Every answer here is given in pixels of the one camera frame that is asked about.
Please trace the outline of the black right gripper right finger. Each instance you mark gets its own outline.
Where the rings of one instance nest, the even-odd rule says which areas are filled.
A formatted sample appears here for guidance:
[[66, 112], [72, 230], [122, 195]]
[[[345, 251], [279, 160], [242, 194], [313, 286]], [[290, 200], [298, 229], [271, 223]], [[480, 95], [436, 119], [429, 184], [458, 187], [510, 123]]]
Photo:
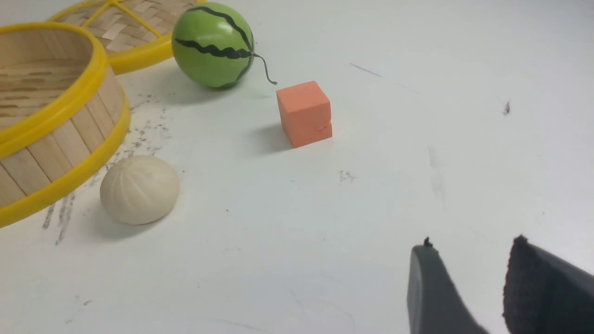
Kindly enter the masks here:
[[503, 307], [511, 334], [591, 334], [594, 277], [520, 235], [510, 250]]

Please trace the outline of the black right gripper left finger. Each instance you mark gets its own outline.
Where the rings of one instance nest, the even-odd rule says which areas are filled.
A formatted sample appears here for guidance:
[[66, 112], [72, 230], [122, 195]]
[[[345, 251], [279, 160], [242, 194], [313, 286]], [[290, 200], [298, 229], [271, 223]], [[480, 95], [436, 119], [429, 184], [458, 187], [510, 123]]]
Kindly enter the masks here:
[[412, 247], [407, 288], [412, 334], [486, 334], [471, 315], [429, 238]]

